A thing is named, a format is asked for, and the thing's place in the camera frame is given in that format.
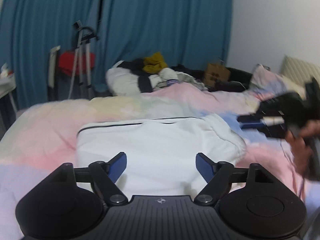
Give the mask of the person's right hand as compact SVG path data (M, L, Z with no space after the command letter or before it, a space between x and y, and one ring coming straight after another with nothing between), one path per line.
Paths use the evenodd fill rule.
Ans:
M291 131L287 131L285 140L291 147L296 172L302 177L306 177L309 159L313 155L312 149L305 144L304 139L317 136L319 136L319 120L308 121L300 130L298 136L294 136Z

